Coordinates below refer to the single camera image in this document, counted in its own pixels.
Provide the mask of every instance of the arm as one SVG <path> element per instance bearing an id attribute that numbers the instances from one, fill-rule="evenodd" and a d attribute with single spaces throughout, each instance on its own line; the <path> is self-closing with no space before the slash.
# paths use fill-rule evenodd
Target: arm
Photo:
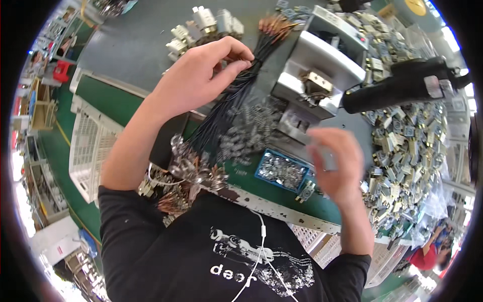
<path id="1" fill-rule="evenodd" d="M 213 76 L 213 69 L 225 58 L 243 60 L 228 64 Z M 113 190 L 136 190 L 161 126 L 214 100 L 253 59 L 248 47 L 232 37 L 188 50 L 142 102 L 117 139 L 104 162 L 101 184 Z"/>
<path id="2" fill-rule="evenodd" d="M 357 140 L 352 133 L 335 128 L 313 128 L 307 134 L 315 144 L 328 147 L 336 158 L 337 170 L 325 171 L 317 148 L 308 147 L 317 170 L 317 183 L 341 213 L 341 253 L 372 256 L 374 233 L 359 190 L 364 159 Z"/>
<path id="3" fill-rule="evenodd" d="M 436 231 L 434 232 L 433 236 L 431 236 L 431 238 L 426 242 L 426 244 L 422 247 L 423 249 L 423 256 L 426 256 L 426 254 L 428 253 L 429 251 L 429 247 L 431 246 L 431 244 L 433 243 L 433 241 L 436 240 L 436 238 L 440 235 L 441 231 L 443 230 L 442 227 L 438 227 L 436 229 Z"/>

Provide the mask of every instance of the black fabric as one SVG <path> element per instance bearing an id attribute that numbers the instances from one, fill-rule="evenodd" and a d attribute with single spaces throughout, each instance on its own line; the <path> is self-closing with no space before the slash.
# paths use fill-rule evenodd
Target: black fabric
<path id="1" fill-rule="evenodd" d="M 213 194 L 199 197 L 169 227 L 134 191 L 99 187 L 107 292 L 119 301 L 231 301 L 261 251 L 261 222 Z M 341 255 L 324 270 L 282 221 L 263 216 L 264 248 L 298 301 L 360 301 L 370 256 Z M 292 301 L 265 257 L 237 301 Z"/>

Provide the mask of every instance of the copper wire bundle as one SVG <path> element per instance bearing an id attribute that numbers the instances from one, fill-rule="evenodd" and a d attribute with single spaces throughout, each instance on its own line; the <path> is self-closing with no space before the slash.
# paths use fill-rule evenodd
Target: copper wire bundle
<path id="1" fill-rule="evenodd" d="M 223 92 L 221 100 L 213 107 L 203 122 L 188 140 L 198 154 L 210 154 L 210 164 L 217 158 L 220 138 L 232 126 L 235 115 L 232 108 L 238 109 L 251 91 L 263 63 L 280 46 L 297 23 L 288 21 L 282 15 L 262 18 L 258 23 L 258 41 L 253 51 L 252 66 L 242 71 Z"/>

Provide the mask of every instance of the blue tray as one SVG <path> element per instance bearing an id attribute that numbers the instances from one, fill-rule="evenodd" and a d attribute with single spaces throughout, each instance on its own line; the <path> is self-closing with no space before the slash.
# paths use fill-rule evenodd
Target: blue tray
<path id="1" fill-rule="evenodd" d="M 267 153 L 267 152 L 272 153 L 272 154 L 275 154 L 275 155 L 278 155 L 278 156 L 280 156 L 280 157 L 282 157 L 282 158 L 288 158 L 288 159 L 289 159 L 291 162 L 294 162 L 294 163 L 296 163 L 296 164 L 298 164 L 298 165 L 300 165 L 300 166 L 302 166 L 302 167 L 305 167 L 305 168 L 306 168 L 306 169 L 305 169 L 305 173 L 304 173 L 304 175 L 303 175 L 303 177 L 302 177 L 302 181 L 300 182 L 300 185 L 298 186 L 297 190 L 292 190 L 292 189 L 289 189 L 289 188 L 284 187 L 284 186 L 282 186 L 281 184 L 277 183 L 276 181 L 273 181 L 273 180 L 272 180 L 272 181 L 270 181 L 270 180 L 267 180 L 267 179 L 265 179 L 265 178 L 263 178 L 263 177 L 261 177 L 261 176 L 259 176 L 259 175 L 258 175 L 258 171 L 260 170 L 260 166 L 261 166 L 261 164 L 262 164 L 262 162 L 263 162 L 263 157 L 265 156 L 265 153 Z M 264 154 L 264 155 L 262 156 L 262 159 L 260 160 L 260 162 L 258 163 L 258 166 L 257 166 L 257 168 L 256 168 L 256 171 L 255 171 L 255 177 L 256 177 L 256 178 L 258 178 L 258 179 L 261 179 L 261 180 L 263 180 L 263 181 L 266 181 L 266 182 L 268 182 L 268 183 L 270 183 L 270 184 L 272 184 L 272 185 L 276 185 L 277 187 L 284 188 L 285 190 L 289 190 L 289 191 L 292 191 L 292 192 L 294 192 L 294 193 L 299 193 L 299 192 L 300 192 L 300 189 L 301 189 L 301 187 L 302 187 L 302 185 L 303 185 L 303 184 L 304 184 L 304 182 L 305 182 L 305 178 L 307 177 L 307 173 L 309 173 L 309 170 L 310 170 L 309 165 L 307 165 L 306 163 L 303 163 L 303 162 L 301 162 L 301 161 L 299 161 L 299 160 L 296 160 L 296 159 L 294 159 L 294 158 L 291 158 L 291 157 L 289 157 L 289 156 L 287 156 L 287 155 L 285 155 L 285 154 L 282 154 L 282 153 L 277 152 L 277 151 L 275 151 L 275 150 L 269 149 L 269 148 L 265 149 L 265 151 L 263 151 L 263 154 Z"/>

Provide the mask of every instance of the red chair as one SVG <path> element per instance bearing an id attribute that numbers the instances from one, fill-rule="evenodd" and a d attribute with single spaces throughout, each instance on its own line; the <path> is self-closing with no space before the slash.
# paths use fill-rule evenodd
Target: red chair
<path id="1" fill-rule="evenodd" d="M 59 82 L 65 83 L 69 80 L 69 76 L 67 76 L 67 70 L 69 66 L 73 65 L 72 63 L 68 63 L 65 61 L 57 61 L 57 66 L 54 68 L 53 78 Z"/>

